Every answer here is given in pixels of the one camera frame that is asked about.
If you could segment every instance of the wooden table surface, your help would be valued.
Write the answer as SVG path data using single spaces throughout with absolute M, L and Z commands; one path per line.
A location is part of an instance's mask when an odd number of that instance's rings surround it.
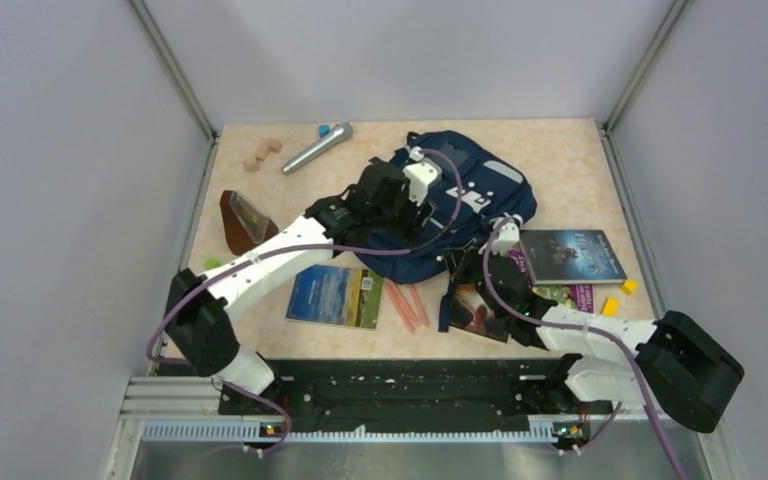
M 653 318 L 628 226 L 605 159 L 596 123 L 592 119 L 464 120 L 427 122 L 353 123 L 354 136 L 329 150 L 301 170 L 284 176 L 281 165 L 317 138 L 312 124 L 226 126 L 199 219 L 190 268 L 199 273 L 214 257 L 222 263 L 234 259 L 225 243 L 219 197 L 223 190 L 241 192 L 279 228 L 289 225 L 318 198 L 337 194 L 359 178 L 371 157 L 389 159 L 405 143 L 408 131 L 456 130 L 519 168 L 534 188 L 537 214 L 526 228 L 597 228 L 608 235 L 629 278 L 640 288 L 631 296 L 617 286 L 594 287 L 599 311 L 608 296 L 620 301 L 619 317 Z M 283 143 L 259 172 L 243 168 L 265 138 Z M 350 254 L 329 263 L 362 266 Z M 418 289 L 432 320 L 430 329 L 410 334 L 384 295 L 374 331 L 308 325 L 286 320 L 293 281 L 273 290 L 243 318 L 231 319 L 240 343 L 267 358 L 512 358 L 547 356 L 513 340 L 502 344 L 452 329 L 438 333 L 436 320 L 447 279 L 441 274 Z M 180 356 L 170 345 L 166 354 Z

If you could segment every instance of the backpack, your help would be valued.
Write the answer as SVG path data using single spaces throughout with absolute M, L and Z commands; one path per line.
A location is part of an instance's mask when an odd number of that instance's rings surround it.
M 448 130 L 422 135 L 410 132 L 406 147 L 396 150 L 390 163 L 398 167 L 410 164 L 409 151 L 417 146 L 448 156 L 457 165 L 466 192 L 458 218 L 449 232 L 433 244 L 398 257 L 357 254 L 370 270 L 401 284 L 418 283 L 445 271 L 446 265 L 441 258 L 443 249 L 487 242 L 492 231 L 490 221 L 494 218 L 505 214 L 514 218 L 518 216 L 521 226 L 537 210 L 537 200 L 525 175 L 469 137 Z M 414 245 L 424 244 L 445 228 L 451 221 L 457 202 L 457 187 L 451 167 L 434 155 L 428 155 L 426 160 L 438 165 L 443 173 L 428 191 L 425 201 L 435 210 Z M 370 234 L 362 246 L 383 250 L 410 248 L 403 239 L 386 232 Z

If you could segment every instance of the gray wall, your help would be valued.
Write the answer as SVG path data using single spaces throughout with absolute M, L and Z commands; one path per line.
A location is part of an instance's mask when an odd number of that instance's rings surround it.
M 672 304 L 746 368 L 728 424 L 768 479 L 768 2 L 695 2 L 618 148 Z
M 149 0 L 214 127 L 606 118 L 671 0 Z
M 205 152 L 124 1 L 0 0 L 0 479 L 99 476 Z

